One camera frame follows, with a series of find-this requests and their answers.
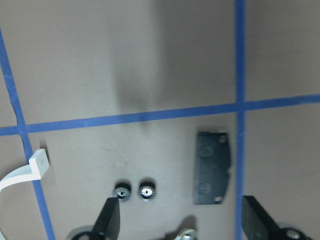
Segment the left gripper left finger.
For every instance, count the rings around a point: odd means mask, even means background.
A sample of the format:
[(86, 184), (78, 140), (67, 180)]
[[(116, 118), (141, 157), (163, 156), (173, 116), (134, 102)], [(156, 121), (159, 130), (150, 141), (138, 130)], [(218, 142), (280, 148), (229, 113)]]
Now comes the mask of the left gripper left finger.
[(92, 228), (95, 240), (117, 240), (120, 225), (119, 199), (109, 197)]

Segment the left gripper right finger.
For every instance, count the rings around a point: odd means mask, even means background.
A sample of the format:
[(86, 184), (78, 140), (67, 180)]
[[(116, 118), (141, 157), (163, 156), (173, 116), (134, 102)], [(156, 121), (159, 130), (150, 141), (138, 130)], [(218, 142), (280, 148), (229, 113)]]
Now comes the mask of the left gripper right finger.
[(241, 225), (248, 240), (281, 240), (280, 227), (252, 195), (243, 195)]

